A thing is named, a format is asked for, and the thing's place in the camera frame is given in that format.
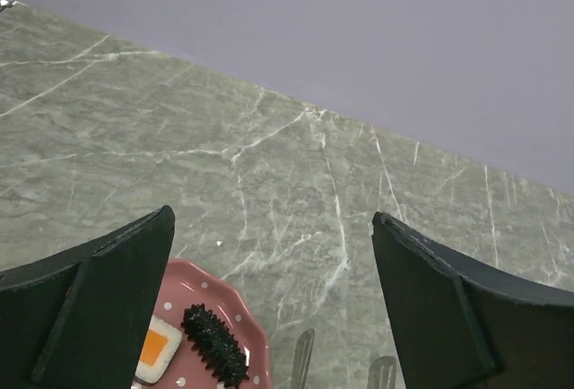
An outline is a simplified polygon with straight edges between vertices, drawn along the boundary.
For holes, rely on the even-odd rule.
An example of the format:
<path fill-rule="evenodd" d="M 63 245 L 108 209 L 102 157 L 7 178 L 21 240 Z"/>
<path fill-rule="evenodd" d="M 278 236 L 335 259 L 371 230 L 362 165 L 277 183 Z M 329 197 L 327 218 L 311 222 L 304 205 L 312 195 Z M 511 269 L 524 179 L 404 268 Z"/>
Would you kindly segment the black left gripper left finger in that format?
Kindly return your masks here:
<path fill-rule="evenodd" d="M 132 384 L 175 233 L 164 205 L 1 273 L 3 388 Z"/>

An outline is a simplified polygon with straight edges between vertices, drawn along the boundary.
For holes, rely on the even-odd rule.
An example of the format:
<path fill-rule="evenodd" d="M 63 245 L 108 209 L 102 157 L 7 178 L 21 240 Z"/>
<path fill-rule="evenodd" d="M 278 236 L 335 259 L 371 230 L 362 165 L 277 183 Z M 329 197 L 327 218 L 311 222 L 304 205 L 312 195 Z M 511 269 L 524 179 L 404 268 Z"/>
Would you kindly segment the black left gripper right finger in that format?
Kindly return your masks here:
<path fill-rule="evenodd" d="M 409 388 L 571 388 L 573 294 L 376 212 L 372 244 Z"/>

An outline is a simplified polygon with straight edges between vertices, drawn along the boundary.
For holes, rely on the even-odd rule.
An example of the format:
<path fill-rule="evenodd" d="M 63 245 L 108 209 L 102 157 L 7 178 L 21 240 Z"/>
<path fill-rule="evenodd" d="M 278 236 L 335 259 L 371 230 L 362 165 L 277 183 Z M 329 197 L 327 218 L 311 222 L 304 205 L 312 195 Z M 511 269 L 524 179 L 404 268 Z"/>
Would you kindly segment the metal serving tongs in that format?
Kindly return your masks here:
<path fill-rule="evenodd" d="M 296 341 L 291 369 L 291 388 L 301 389 L 306 386 L 315 335 L 315 330 L 308 328 Z M 369 389 L 395 389 L 396 377 L 397 361 L 395 357 L 382 356 L 376 358 L 369 367 L 367 387 Z"/>

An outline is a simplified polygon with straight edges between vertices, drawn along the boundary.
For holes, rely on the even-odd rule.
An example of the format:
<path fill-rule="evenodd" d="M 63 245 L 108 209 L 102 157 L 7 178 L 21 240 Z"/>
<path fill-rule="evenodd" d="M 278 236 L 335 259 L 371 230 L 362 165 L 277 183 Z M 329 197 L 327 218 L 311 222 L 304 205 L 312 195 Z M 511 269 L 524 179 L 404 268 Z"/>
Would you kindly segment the pink dotted plate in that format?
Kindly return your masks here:
<path fill-rule="evenodd" d="M 180 327 L 184 310 L 203 304 L 228 327 L 247 357 L 248 381 L 242 388 L 272 388 L 269 341 L 243 297 L 229 283 L 185 259 L 171 258 L 161 283 L 154 315 Z M 162 378 L 154 388 L 222 388 L 201 357 L 184 338 Z"/>

